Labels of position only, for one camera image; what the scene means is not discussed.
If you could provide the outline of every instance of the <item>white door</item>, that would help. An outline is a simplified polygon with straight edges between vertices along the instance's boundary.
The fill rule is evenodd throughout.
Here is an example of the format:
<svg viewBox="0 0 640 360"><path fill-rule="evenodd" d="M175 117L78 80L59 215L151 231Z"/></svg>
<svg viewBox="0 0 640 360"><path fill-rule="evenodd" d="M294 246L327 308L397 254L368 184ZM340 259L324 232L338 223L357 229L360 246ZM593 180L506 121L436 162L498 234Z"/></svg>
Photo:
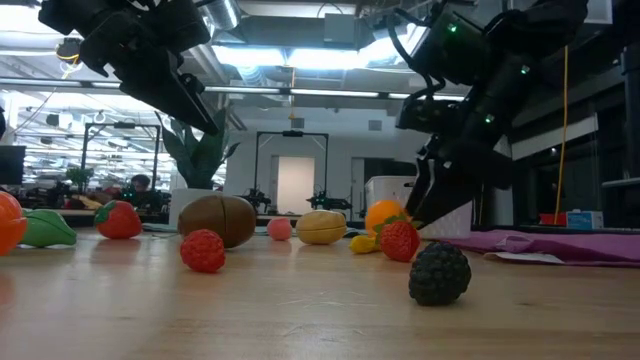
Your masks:
<svg viewBox="0 0 640 360"><path fill-rule="evenodd" d="M360 211L366 210L364 200L364 158L351 158L351 205L353 220L363 220Z"/></svg>
<svg viewBox="0 0 640 360"><path fill-rule="evenodd" d="M307 201L313 196L315 159L284 157L278 159L278 212L306 214L311 211Z"/></svg>

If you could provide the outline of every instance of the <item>pink peach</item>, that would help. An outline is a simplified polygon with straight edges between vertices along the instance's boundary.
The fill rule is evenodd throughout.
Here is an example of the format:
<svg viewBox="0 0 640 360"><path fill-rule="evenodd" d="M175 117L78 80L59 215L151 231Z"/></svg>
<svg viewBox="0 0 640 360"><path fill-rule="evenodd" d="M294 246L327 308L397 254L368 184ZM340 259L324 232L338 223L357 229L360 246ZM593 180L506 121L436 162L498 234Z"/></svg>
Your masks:
<svg viewBox="0 0 640 360"><path fill-rule="evenodd" d="M267 225L267 234L273 240L285 241L291 237L291 222L287 218L275 218Z"/></svg>

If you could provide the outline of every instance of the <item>black robotic arm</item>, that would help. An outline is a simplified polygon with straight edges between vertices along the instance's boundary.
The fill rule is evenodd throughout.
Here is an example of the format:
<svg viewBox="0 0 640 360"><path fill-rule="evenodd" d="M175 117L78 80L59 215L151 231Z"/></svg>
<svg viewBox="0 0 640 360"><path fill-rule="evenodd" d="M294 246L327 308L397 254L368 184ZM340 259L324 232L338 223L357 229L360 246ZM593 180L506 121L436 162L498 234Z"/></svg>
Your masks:
<svg viewBox="0 0 640 360"><path fill-rule="evenodd" d="M587 0L541 0L480 27L445 0L429 19L419 20L430 27L425 41L413 58L398 51L427 87L405 100L396 124L431 134L418 152L418 178L406 204L417 227L471 201L483 184L511 186L512 161L493 148L540 82L541 60L574 39L586 5ZM396 13L416 22L401 10ZM391 19L388 25L393 38ZM472 86L462 102L434 100L445 79Z"/></svg>
<svg viewBox="0 0 640 360"><path fill-rule="evenodd" d="M113 67L120 90L209 134L218 126L200 94L202 83L178 70L182 51L211 39L192 0L45 0L40 22L84 40L80 60L107 76Z"/></svg>

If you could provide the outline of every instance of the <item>red object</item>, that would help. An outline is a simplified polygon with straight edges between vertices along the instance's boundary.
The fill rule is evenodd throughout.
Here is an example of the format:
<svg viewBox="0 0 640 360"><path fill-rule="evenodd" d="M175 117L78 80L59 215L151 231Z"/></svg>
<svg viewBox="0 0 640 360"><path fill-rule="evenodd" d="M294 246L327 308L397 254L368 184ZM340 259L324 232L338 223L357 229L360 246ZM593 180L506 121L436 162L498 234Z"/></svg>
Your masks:
<svg viewBox="0 0 640 360"><path fill-rule="evenodd" d="M406 221L385 225L378 236L382 252L396 261L410 262L420 246L418 231Z"/></svg>
<svg viewBox="0 0 640 360"><path fill-rule="evenodd" d="M108 239L130 239L140 235L142 222L131 204L110 201L96 210L95 225Z"/></svg>
<svg viewBox="0 0 640 360"><path fill-rule="evenodd" d="M184 238L180 256L191 270L214 273L224 265L224 242L211 230L197 230Z"/></svg>
<svg viewBox="0 0 640 360"><path fill-rule="evenodd" d="M289 240L289 238L291 238L291 231L291 221L287 218L272 219L269 221L269 224L267 224L267 234L276 241Z"/></svg>
<svg viewBox="0 0 640 360"><path fill-rule="evenodd" d="M0 192L0 256L7 255L22 241L27 231L27 219L16 198Z"/></svg>
<svg viewBox="0 0 640 360"><path fill-rule="evenodd" d="M558 223L554 224L556 214L540 214L540 225L567 226L567 213L558 214Z"/></svg>

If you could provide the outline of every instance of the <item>plastic lemon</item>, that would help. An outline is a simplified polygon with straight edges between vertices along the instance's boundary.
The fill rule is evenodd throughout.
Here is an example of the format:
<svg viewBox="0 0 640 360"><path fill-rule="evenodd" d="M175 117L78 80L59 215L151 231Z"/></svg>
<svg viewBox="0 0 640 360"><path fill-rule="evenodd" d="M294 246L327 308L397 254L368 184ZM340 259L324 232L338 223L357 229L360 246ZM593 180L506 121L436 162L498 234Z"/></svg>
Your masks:
<svg viewBox="0 0 640 360"><path fill-rule="evenodd" d="M380 251L380 245L376 244L376 238L358 235L351 239L349 249L351 249L354 254L368 254L374 251Z"/></svg>

